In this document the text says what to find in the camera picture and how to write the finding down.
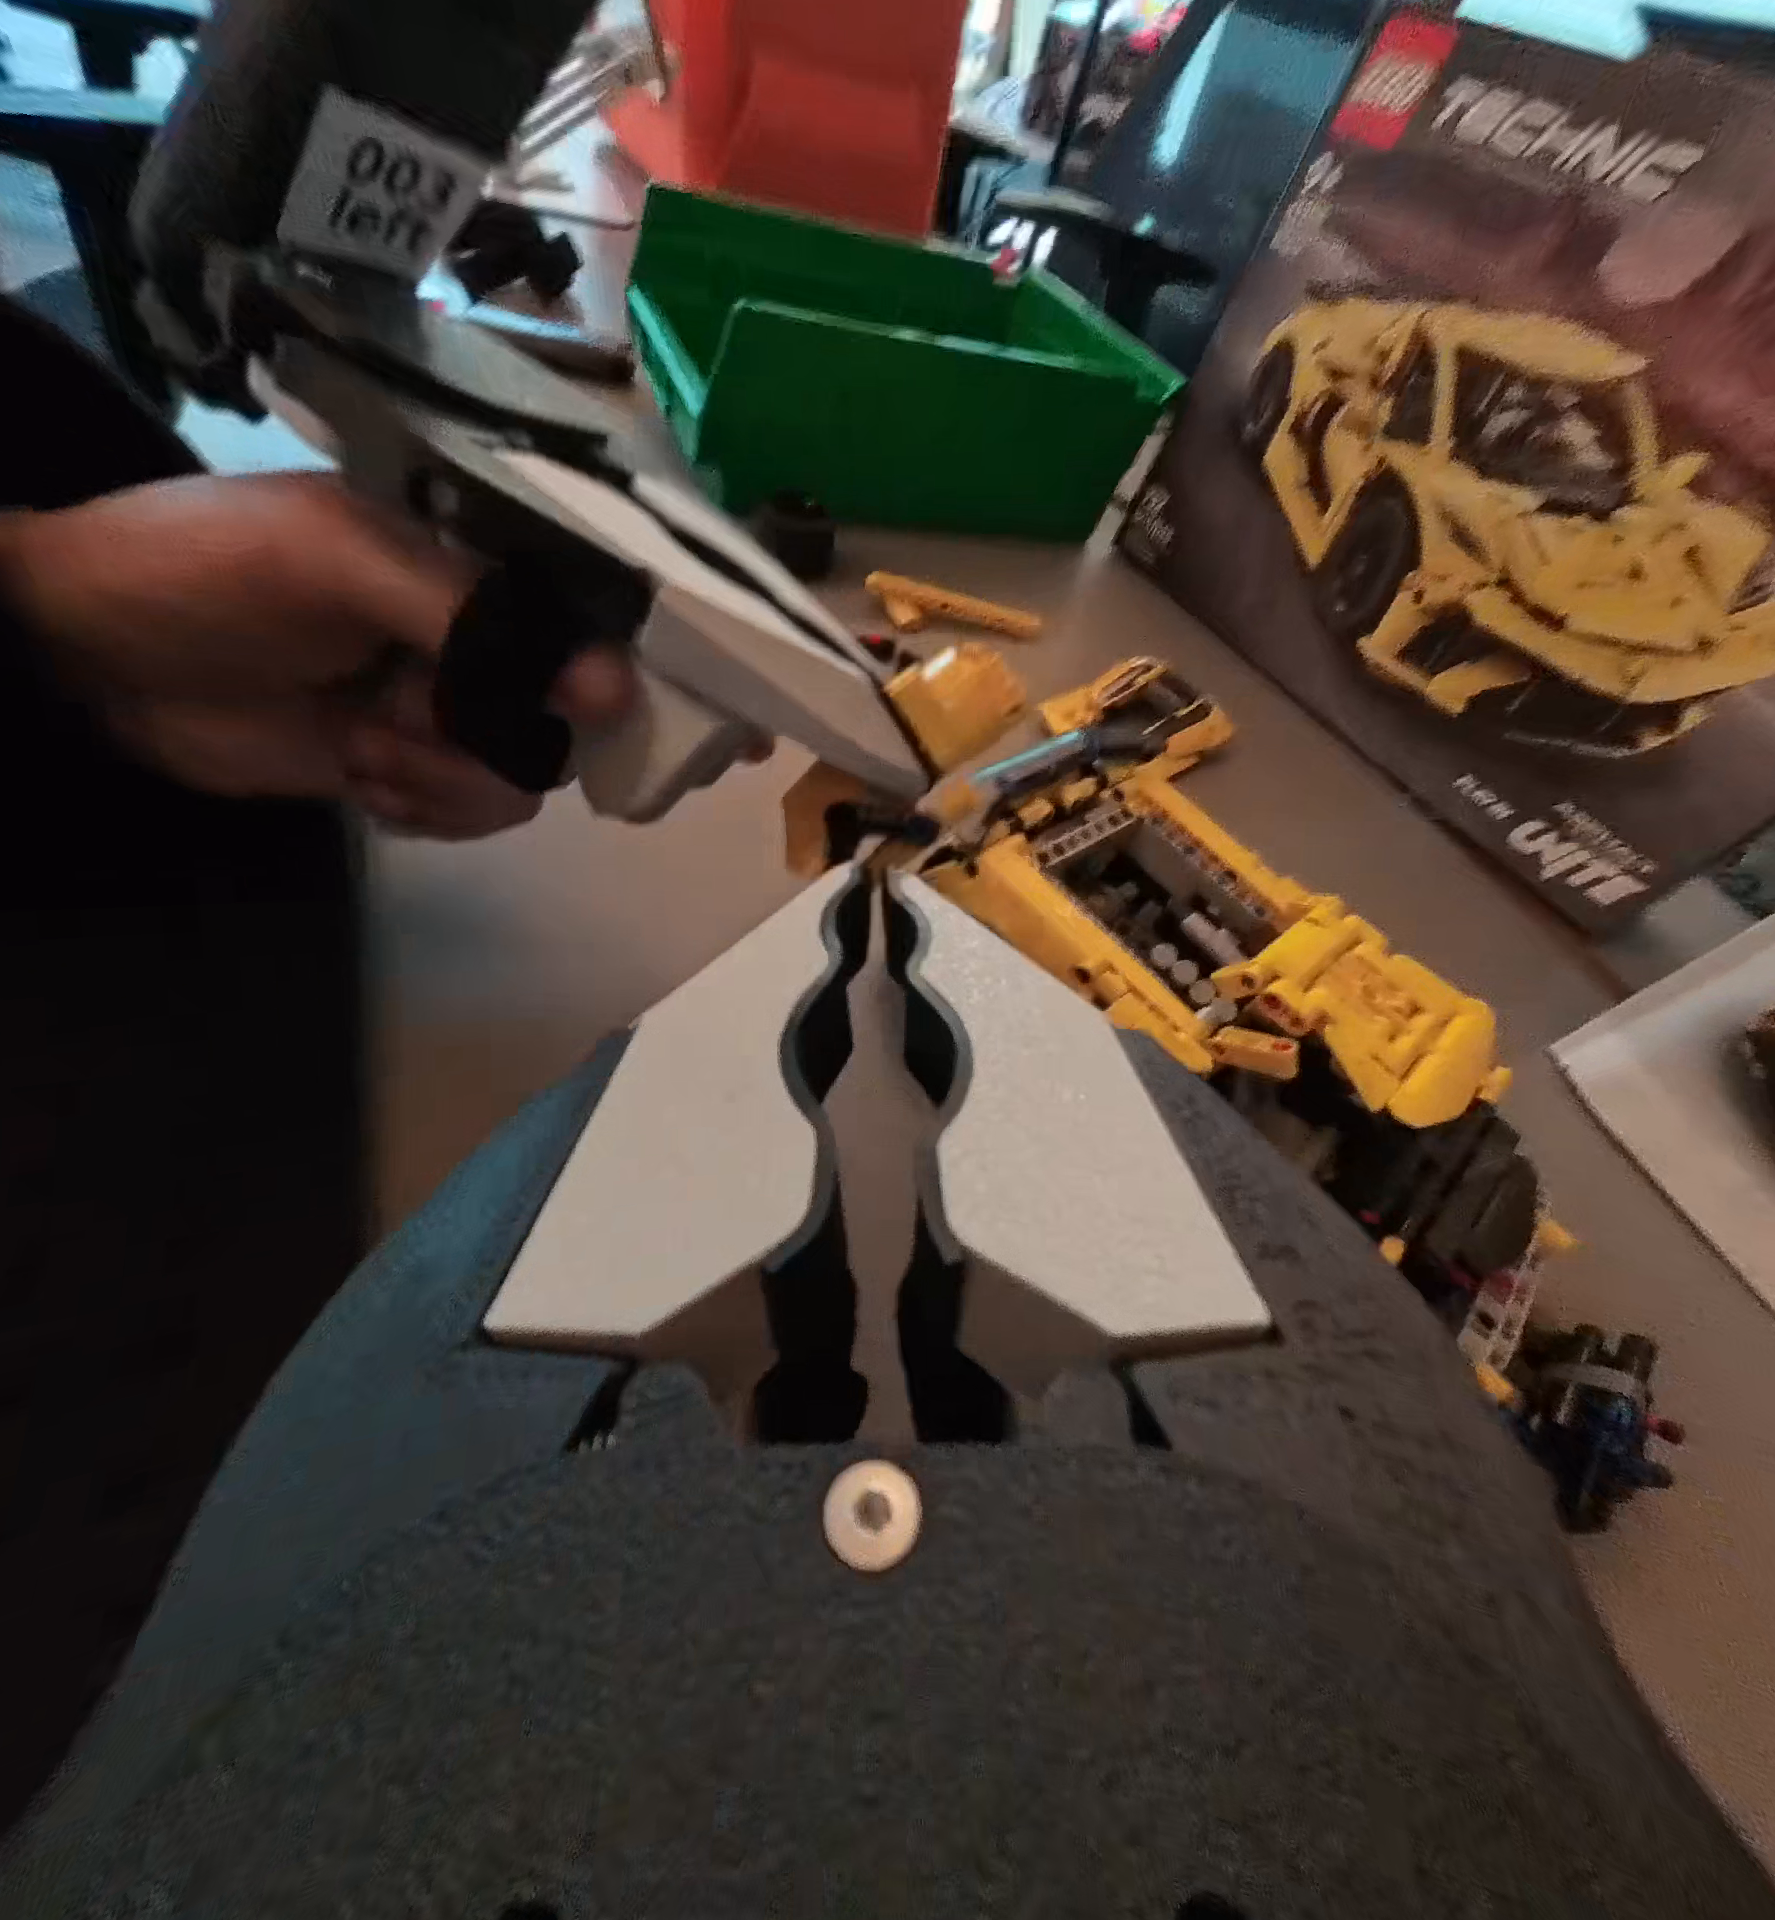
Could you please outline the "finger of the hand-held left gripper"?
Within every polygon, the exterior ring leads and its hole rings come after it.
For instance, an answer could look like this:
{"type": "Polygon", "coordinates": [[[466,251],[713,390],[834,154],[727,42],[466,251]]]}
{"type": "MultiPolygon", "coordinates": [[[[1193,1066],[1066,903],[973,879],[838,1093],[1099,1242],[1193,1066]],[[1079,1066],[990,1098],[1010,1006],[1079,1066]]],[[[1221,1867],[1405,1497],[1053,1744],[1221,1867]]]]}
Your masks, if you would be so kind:
{"type": "Polygon", "coordinates": [[[407,510],[476,566],[437,711],[550,711],[600,649],[705,711],[895,709],[892,677],[729,515],[638,467],[612,403],[476,326],[414,322],[407,510]]]}
{"type": "Polygon", "coordinates": [[[786,738],[897,804],[933,762],[886,670],[707,500],[636,469],[627,422],[535,362],[506,396],[273,360],[349,482],[476,566],[430,686],[440,731],[529,794],[676,804],[786,738]]]}

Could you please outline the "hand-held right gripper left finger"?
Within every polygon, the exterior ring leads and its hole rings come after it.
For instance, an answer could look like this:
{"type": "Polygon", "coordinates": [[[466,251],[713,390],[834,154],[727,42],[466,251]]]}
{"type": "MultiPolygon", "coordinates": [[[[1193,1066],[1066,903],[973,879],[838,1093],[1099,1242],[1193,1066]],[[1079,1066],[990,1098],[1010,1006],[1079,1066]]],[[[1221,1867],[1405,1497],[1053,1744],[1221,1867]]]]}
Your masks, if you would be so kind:
{"type": "Polygon", "coordinates": [[[824,873],[627,1028],[483,1334],[680,1367],[765,1444],[855,1438],[856,1288],[826,1093],[870,883],[824,873]]]}

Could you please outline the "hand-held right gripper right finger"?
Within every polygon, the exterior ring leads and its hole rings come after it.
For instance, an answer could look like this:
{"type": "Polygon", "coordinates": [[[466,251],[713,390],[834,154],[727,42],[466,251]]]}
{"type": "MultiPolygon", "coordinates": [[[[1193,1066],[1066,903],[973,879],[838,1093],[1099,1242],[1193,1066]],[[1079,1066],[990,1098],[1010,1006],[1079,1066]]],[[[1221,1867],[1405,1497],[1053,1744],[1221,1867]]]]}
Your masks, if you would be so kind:
{"type": "Polygon", "coordinates": [[[887,966],[929,1111],[895,1309],[916,1438],[999,1444],[1069,1373],[1273,1338],[1124,1031],[917,878],[887,881],[887,966]]]}

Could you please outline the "yellow toy brick car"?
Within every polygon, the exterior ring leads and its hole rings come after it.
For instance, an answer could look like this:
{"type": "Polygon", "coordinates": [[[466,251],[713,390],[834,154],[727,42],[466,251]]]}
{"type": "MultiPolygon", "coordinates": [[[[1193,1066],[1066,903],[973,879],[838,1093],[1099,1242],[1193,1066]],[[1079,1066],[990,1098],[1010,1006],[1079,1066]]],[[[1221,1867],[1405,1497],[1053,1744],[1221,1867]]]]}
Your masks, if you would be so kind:
{"type": "Polygon", "coordinates": [[[1446,1319],[1476,1370],[1516,1359],[1540,1265],[1571,1249],[1498,1102],[1495,1010],[1401,956],[1332,894],[1269,868],[1181,777],[1232,719],[1153,656],[1043,699],[1040,738],[889,804],[812,765],[785,860],[880,869],[1153,1038],[1323,1189],[1446,1319]]]}

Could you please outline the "grey desk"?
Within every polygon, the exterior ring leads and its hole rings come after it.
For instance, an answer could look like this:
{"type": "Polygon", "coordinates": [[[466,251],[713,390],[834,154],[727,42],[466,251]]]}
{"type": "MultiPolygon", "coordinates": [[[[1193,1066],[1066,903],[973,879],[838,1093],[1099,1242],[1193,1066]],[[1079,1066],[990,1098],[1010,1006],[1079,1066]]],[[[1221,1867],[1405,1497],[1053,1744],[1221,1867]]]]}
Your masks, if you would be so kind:
{"type": "MultiPolygon", "coordinates": [[[[1113,533],[1104,517],[1086,549],[1068,549],[845,519],[826,604],[870,629],[862,578],[883,568],[1038,611],[1040,639],[1011,655],[1043,691],[1130,653],[1172,660],[1234,715],[1228,752],[1187,786],[1210,814],[1496,1005],[1517,1075],[1506,1111],[1578,1240],[1547,1264],[1543,1309],[1652,1335],[1661,1402],[1686,1433],[1673,1490],[1563,1546],[1652,1713],[1775,1875],[1775,1317],[1547,1055],[1625,980],[1709,952],[1743,920],[1695,881],[1590,944],[1122,564],[1113,533]]],[[[471,851],[362,837],[380,1230],[586,1041],[786,898],[776,804],[802,766],[789,747],[661,828],[614,828],[557,795],[544,818],[471,851]]]]}

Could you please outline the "person's left hand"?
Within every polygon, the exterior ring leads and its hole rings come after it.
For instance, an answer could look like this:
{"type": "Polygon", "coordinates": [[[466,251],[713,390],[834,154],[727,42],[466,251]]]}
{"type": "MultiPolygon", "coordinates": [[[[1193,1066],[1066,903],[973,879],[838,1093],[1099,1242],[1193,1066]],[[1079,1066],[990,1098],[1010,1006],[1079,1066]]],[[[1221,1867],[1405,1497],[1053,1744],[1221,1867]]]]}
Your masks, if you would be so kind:
{"type": "Polygon", "coordinates": [[[186,477],[0,511],[0,591],[142,762],[229,799],[341,804],[469,843],[541,799],[431,706],[466,555],[327,474],[186,477]]]}

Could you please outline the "black pouch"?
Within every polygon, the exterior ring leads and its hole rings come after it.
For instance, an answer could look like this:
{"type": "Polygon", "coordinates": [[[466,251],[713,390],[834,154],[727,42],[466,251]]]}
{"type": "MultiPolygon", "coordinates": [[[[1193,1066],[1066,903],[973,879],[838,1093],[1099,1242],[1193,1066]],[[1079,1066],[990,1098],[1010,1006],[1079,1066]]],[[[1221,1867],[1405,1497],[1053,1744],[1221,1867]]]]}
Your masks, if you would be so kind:
{"type": "Polygon", "coordinates": [[[535,301],[563,301],[583,266],[564,233],[548,233],[524,204],[483,201],[444,253],[451,276],[474,301],[526,289],[535,301]]]}

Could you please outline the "black toy tyre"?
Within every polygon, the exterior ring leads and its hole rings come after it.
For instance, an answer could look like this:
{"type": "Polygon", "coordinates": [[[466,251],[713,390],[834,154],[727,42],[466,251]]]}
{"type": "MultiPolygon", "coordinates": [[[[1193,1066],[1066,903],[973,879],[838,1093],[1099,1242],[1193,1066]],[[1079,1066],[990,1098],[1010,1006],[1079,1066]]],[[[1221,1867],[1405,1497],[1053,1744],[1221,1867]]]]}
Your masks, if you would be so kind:
{"type": "Polygon", "coordinates": [[[758,547],[804,584],[824,583],[836,562],[836,525],[808,492],[769,496],[751,515],[758,547]]]}

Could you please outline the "long yellow brick beam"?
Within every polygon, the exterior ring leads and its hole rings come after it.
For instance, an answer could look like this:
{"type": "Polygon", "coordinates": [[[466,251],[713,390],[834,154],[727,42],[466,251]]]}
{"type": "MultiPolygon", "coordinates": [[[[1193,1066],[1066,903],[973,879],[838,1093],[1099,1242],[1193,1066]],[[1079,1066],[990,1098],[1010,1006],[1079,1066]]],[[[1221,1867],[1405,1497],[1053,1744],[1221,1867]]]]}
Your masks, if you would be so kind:
{"type": "Polygon", "coordinates": [[[862,587],[899,634],[921,632],[934,624],[996,634],[1004,640],[1034,640],[1043,632],[1043,618],[1034,611],[897,573],[867,573],[862,587]]]}

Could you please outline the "green plastic bin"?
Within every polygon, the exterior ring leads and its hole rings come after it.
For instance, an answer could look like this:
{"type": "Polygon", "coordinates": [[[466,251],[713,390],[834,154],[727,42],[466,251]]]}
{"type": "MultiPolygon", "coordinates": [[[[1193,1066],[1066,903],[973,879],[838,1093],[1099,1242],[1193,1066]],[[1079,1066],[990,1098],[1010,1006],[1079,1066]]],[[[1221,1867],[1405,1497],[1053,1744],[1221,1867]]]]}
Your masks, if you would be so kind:
{"type": "Polygon", "coordinates": [[[841,524],[1081,544],[1183,374],[1045,273],[652,183],[638,371],[707,492],[841,524]]]}

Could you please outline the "red plastic tote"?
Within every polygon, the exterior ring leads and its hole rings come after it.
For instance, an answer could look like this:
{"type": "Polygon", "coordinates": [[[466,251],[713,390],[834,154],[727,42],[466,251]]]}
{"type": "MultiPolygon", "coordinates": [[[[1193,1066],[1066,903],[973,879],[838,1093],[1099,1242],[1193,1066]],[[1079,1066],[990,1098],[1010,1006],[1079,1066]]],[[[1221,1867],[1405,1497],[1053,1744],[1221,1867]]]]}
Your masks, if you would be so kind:
{"type": "Polygon", "coordinates": [[[965,2],[667,2],[663,99],[606,111],[649,181],[929,233],[965,2]]]}

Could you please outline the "toy car instruction booklet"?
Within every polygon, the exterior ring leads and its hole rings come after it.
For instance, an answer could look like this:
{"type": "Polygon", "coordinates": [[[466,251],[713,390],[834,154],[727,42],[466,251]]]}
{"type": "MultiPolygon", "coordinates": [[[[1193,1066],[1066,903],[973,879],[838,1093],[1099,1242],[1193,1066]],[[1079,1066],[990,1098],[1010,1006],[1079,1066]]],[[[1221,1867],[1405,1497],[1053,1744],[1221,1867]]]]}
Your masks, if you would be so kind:
{"type": "Polygon", "coordinates": [[[1775,915],[1558,1041],[1551,1057],[1775,1315],[1775,915]]]}

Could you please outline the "black office chair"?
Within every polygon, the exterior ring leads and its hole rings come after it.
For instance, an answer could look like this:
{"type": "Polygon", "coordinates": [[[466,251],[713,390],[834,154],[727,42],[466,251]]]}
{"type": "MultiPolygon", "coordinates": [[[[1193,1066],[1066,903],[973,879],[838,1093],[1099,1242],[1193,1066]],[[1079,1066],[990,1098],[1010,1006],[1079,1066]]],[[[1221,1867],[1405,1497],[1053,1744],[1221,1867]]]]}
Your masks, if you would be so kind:
{"type": "Polygon", "coordinates": [[[1094,55],[1040,183],[1004,183],[977,242],[1040,266],[1191,374],[1381,5],[1181,5],[1130,72],[1094,55]]]}

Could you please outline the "toy car box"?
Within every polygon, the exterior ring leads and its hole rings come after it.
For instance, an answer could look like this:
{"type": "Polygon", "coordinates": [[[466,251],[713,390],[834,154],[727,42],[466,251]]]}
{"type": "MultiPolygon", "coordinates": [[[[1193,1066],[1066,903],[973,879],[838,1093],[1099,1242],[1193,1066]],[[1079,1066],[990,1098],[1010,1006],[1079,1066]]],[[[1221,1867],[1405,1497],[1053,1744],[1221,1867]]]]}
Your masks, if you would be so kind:
{"type": "Polygon", "coordinates": [[[1385,8],[1119,551],[1566,923],[1775,825],[1775,26],[1385,8]]]}

